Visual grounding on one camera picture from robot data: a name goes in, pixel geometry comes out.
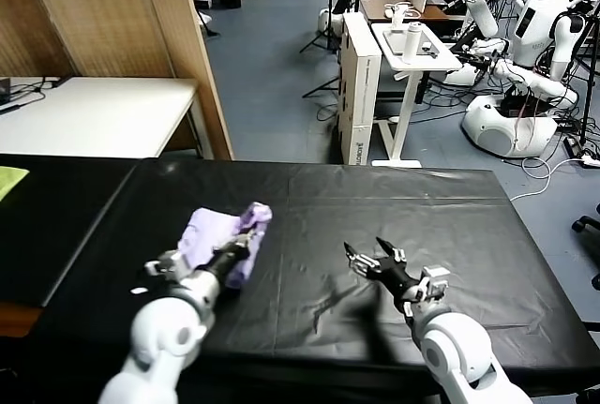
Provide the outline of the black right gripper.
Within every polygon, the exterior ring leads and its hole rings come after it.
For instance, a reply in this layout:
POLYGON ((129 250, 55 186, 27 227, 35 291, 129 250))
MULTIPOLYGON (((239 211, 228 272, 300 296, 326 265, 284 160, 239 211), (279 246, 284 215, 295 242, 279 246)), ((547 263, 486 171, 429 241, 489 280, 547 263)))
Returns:
POLYGON ((381 237, 377 237, 376 241, 388 256, 377 261, 359 253, 349 243, 344 242, 349 268, 359 276, 381 282, 393 296, 396 305, 413 302, 419 281, 406 272, 404 250, 381 237))

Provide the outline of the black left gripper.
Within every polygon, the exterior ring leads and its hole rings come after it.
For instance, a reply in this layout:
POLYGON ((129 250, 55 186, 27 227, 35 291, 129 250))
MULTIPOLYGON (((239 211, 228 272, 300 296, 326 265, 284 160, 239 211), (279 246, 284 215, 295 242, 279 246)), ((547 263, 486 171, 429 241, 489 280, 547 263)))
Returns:
POLYGON ((216 278, 227 278, 239 262, 248 258, 248 251, 256 249, 254 239, 262 239, 263 231, 249 230, 240 232, 234 243, 229 243, 214 251, 207 263, 207 271, 216 278))

